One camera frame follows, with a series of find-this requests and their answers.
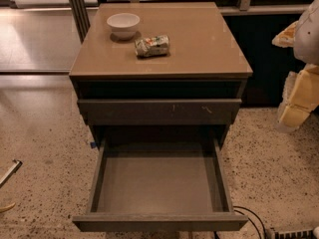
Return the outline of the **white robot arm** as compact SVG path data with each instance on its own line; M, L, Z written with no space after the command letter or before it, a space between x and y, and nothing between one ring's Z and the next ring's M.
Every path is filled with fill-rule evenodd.
M277 34L272 44L292 48L294 57L305 63L299 73L288 74L278 107L277 129L292 132L319 106L319 0L314 0L298 21Z

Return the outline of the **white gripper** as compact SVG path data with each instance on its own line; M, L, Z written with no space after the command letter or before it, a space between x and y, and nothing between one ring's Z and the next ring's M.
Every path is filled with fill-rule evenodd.
M297 129L319 106L319 66L307 64L299 73L290 72L286 78L278 108L280 129Z

